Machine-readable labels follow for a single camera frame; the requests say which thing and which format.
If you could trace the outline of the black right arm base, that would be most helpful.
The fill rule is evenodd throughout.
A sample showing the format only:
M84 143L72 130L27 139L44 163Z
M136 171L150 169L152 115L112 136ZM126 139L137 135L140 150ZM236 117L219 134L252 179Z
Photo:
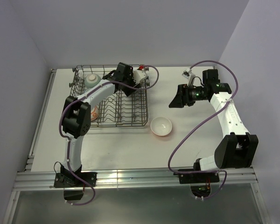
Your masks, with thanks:
M219 176L215 173L194 173L194 171L200 171L199 161L200 159L197 159L194 162L193 168L178 170L179 172L187 172L186 174L174 173L174 175L178 175L180 184L219 182Z

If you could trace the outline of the orange floral pattern bowl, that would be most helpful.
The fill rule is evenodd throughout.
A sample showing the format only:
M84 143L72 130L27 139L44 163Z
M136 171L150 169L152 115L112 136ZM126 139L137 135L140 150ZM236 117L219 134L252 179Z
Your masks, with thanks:
M99 109L97 106L93 107L91 110L91 121L96 120L99 117Z

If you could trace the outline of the aluminium mounting rail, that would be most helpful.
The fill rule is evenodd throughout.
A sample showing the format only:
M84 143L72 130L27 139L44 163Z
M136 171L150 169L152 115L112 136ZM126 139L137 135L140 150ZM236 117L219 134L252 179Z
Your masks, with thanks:
M225 184L257 183L253 168L228 169ZM166 168L97 170L95 189L181 186L179 178ZM20 172L12 191L56 190L55 172Z

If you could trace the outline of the pale green bowl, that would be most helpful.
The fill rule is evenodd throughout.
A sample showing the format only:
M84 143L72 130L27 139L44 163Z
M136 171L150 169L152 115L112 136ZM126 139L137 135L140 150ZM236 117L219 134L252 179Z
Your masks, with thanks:
M87 75L84 79L84 85L86 89L91 89L101 81L101 77L95 73Z

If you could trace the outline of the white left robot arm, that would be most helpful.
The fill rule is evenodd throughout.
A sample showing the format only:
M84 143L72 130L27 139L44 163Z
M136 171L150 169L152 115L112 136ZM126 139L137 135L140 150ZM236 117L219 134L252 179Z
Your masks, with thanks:
M117 68L103 77L89 74L84 79L86 91L78 97L68 96L59 121L59 133L66 139L66 155L60 173L70 186L82 180L81 151L83 138L91 126L91 111L105 98L117 91L127 96L137 90L139 82L133 77L133 67L119 63Z

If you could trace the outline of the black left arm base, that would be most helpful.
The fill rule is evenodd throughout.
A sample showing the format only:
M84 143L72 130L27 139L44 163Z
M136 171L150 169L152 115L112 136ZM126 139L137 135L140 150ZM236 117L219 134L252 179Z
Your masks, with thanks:
M96 172L82 172L78 176L84 181L88 182L92 187L96 186L97 173ZM86 187L86 184L81 180L70 174L69 177L61 173L57 173L54 181L54 188L74 188Z

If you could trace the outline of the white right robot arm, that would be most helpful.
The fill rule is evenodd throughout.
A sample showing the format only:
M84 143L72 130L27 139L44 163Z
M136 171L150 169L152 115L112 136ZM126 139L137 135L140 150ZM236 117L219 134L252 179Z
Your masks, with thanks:
M259 139L244 126L233 101L235 93L230 86L220 81L217 69L204 70L200 86L194 85L196 76L191 69L185 70L182 75L188 83L178 85L169 107L183 108L207 100L215 110L214 116L218 117L223 133L214 154L196 160L193 178L203 182L212 170L250 167Z

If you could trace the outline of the plain white bowl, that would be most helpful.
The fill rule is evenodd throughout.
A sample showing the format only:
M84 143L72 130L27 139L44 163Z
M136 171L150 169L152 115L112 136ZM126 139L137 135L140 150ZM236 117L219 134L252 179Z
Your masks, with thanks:
M171 133L173 125L171 121L165 117L156 117L150 123L151 131L157 136L167 136Z

